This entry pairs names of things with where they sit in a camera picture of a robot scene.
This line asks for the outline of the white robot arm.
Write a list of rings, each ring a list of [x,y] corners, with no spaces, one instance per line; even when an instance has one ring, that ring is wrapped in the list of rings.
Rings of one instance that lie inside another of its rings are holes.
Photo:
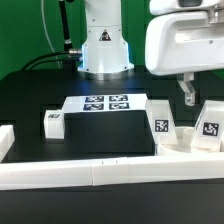
[[[84,0],[87,39],[79,71],[98,80],[132,69],[122,36],[121,0]],[[224,0],[150,0],[145,65],[154,75],[177,76],[185,104],[197,102],[191,82],[199,71],[224,68]]]

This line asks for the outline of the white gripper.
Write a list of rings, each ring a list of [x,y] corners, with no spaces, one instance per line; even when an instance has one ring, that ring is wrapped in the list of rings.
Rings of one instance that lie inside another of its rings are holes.
[[[185,104],[194,106],[194,73],[224,68],[224,0],[150,0],[145,65],[155,75],[179,74]]]

